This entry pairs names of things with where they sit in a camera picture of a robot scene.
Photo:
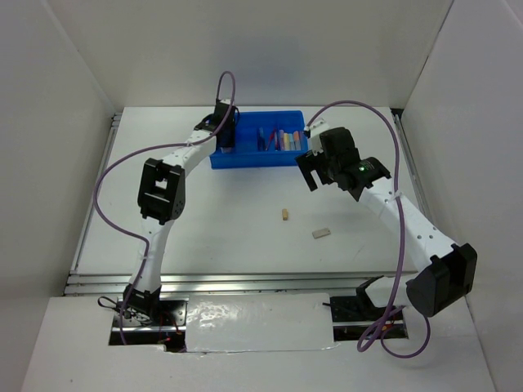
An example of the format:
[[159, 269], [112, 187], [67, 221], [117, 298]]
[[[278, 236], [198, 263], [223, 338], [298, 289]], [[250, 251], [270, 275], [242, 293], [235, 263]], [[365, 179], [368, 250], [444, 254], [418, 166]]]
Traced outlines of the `red pen crossed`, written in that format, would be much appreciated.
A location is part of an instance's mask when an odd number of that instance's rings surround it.
[[275, 138], [276, 138], [276, 133], [277, 133], [277, 130], [276, 130], [276, 129], [273, 129], [272, 132], [270, 133], [269, 138], [268, 138], [268, 141], [267, 141], [267, 143], [266, 143], [266, 151], [269, 151], [269, 150], [270, 150], [270, 147], [271, 147], [273, 141], [274, 141]]

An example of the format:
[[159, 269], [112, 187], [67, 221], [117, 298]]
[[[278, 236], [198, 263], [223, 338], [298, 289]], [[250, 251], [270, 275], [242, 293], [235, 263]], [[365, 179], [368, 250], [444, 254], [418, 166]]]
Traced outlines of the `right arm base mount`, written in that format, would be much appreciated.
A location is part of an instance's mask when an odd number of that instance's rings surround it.
[[[335, 341], [358, 341], [364, 330], [378, 321], [385, 308], [363, 305], [357, 296], [331, 296], [323, 306], [328, 308], [333, 322]], [[398, 310], [385, 322], [386, 339], [407, 338], [403, 313]]]

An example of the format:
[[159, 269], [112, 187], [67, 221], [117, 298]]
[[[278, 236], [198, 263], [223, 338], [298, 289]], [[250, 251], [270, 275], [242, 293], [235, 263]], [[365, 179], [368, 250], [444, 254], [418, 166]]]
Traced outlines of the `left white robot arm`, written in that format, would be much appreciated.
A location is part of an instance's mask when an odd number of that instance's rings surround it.
[[123, 294], [124, 306], [144, 326], [162, 318], [161, 266], [169, 232], [186, 206], [187, 177], [221, 145], [229, 148], [234, 144], [237, 113], [229, 100], [217, 100], [214, 112], [194, 127], [180, 147], [144, 163], [137, 202], [147, 244]]

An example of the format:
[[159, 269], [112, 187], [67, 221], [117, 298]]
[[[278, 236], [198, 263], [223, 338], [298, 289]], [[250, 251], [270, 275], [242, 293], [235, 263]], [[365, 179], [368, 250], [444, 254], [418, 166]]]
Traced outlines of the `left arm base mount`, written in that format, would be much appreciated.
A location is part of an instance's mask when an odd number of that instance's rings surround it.
[[128, 309], [119, 319], [121, 301], [100, 296], [97, 304], [113, 312], [109, 345], [161, 345], [167, 352], [185, 353], [187, 301], [162, 301], [161, 310], [153, 318]]

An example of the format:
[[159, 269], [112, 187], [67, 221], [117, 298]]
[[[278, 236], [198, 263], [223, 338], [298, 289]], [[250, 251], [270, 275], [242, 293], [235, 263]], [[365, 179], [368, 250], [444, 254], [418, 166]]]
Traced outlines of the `blue pen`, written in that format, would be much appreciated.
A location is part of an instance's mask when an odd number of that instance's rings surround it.
[[259, 127], [257, 130], [257, 150], [265, 151], [266, 150], [266, 141], [265, 134], [262, 127]]

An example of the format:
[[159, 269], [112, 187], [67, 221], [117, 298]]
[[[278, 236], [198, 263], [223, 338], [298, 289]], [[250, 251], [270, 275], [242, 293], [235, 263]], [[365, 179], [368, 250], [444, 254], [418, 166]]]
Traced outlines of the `yellow highlighter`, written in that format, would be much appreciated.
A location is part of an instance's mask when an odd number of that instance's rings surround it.
[[289, 134], [288, 133], [284, 133], [284, 150], [285, 151], [290, 151], [291, 150]]

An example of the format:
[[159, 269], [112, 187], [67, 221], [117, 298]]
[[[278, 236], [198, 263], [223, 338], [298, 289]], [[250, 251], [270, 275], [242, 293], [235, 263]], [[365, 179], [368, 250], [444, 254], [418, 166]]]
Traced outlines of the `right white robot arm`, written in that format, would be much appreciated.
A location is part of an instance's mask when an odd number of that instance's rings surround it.
[[348, 129], [320, 121], [307, 127], [305, 135], [310, 148], [296, 161], [310, 190], [335, 184], [348, 192], [404, 242], [404, 254], [414, 266], [412, 274], [400, 279], [373, 278], [364, 283], [356, 302], [360, 317], [374, 320], [382, 314], [393, 287], [398, 288], [395, 306], [412, 306], [428, 318], [472, 290], [476, 249], [439, 231], [396, 189], [378, 159], [360, 156]]

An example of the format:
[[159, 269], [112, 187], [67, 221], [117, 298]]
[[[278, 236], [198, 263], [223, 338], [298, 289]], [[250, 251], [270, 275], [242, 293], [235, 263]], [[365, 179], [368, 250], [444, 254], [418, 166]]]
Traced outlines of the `purple highlighter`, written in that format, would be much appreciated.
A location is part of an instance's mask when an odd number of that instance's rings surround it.
[[286, 146], [286, 144], [288, 144], [285, 140], [285, 137], [286, 137], [286, 133], [284, 132], [283, 129], [279, 130], [279, 138], [280, 138], [280, 148], [282, 151], [287, 151], [288, 148]]

